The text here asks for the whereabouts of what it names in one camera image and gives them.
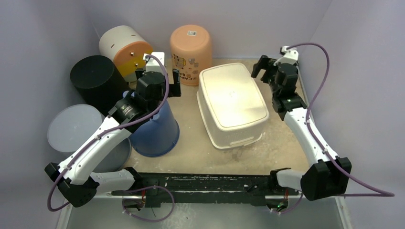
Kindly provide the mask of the black large bucket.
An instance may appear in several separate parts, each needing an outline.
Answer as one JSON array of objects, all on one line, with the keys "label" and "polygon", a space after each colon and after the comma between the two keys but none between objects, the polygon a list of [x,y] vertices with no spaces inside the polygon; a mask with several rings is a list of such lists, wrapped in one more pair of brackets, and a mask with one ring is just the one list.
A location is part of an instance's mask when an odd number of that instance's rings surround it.
[{"label": "black large bucket", "polygon": [[103,116],[130,90],[114,63],[103,55],[78,61],[70,71],[70,81],[84,101]]}]

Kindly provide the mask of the orange bucket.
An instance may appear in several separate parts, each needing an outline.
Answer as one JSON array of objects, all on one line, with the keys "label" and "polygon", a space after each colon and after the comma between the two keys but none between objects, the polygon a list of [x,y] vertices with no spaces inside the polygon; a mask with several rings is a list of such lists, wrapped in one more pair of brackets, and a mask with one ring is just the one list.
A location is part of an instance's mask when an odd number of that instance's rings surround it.
[{"label": "orange bucket", "polygon": [[213,64],[209,32],[199,25],[180,26],[171,34],[170,46],[172,66],[179,70],[181,84],[197,86],[200,72]]}]

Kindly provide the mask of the blue bucket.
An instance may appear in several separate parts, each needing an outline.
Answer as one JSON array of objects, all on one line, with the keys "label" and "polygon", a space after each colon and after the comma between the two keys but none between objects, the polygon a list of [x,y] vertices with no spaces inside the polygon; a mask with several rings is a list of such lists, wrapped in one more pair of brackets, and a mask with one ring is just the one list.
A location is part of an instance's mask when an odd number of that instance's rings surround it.
[{"label": "blue bucket", "polygon": [[130,135],[129,140],[139,154],[159,157],[170,152],[179,137],[179,125],[166,101],[157,114]]}]

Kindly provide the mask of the cream laundry basket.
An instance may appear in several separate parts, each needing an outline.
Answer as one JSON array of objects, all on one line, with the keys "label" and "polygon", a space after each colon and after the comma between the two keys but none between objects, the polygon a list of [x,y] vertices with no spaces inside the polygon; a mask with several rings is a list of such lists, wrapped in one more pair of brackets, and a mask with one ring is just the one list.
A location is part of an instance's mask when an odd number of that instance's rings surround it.
[{"label": "cream laundry basket", "polygon": [[261,139],[270,115],[247,67],[240,63],[200,72],[197,102],[212,145],[221,150]]}]

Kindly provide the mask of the grey lavender bucket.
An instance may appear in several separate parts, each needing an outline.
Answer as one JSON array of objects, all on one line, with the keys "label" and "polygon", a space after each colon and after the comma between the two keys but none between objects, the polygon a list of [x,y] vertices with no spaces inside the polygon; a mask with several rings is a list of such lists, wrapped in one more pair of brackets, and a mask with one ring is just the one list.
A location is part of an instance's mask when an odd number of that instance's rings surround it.
[{"label": "grey lavender bucket", "polygon": [[[87,104],[77,104],[61,111],[50,123],[47,138],[50,146],[65,158],[71,156],[99,128],[105,116]],[[129,139],[117,145],[93,170],[115,172],[124,168],[131,155]]]}]

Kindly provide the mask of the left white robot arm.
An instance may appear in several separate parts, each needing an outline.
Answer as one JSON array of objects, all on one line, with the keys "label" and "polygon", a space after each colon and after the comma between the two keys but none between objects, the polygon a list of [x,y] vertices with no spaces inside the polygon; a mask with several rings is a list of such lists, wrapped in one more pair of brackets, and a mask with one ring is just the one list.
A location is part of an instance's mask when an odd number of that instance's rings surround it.
[{"label": "left white robot arm", "polygon": [[167,72],[143,72],[139,70],[137,86],[111,108],[101,126],[79,149],[64,161],[49,163],[45,172],[53,181],[47,198],[49,211],[55,212],[66,207],[51,206],[55,189],[59,189],[69,204],[81,207],[97,193],[127,191],[137,195],[142,190],[142,177],[126,167],[117,172],[95,173],[99,163],[138,128],[148,122],[163,107],[167,98],[180,97],[180,73],[172,71],[170,84]]}]

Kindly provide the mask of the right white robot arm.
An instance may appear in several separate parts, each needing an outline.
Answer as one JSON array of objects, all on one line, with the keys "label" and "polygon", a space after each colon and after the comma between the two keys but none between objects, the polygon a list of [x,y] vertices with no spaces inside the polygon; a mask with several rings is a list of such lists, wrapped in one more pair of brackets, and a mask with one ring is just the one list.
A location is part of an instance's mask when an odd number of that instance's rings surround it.
[{"label": "right white robot arm", "polygon": [[301,191],[310,200],[318,200],[346,192],[352,164],[346,157],[339,157],[321,137],[313,137],[316,126],[307,116],[307,105],[296,92],[298,69],[294,64],[277,63],[262,55],[254,64],[251,77],[261,70],[261,81],[268,84],[272,93],[272,106],[280,119],[292,130],[303,149],[309,169],[302,173],[291,168],[272,170],[268,188],[280,194],[286,188]]}]

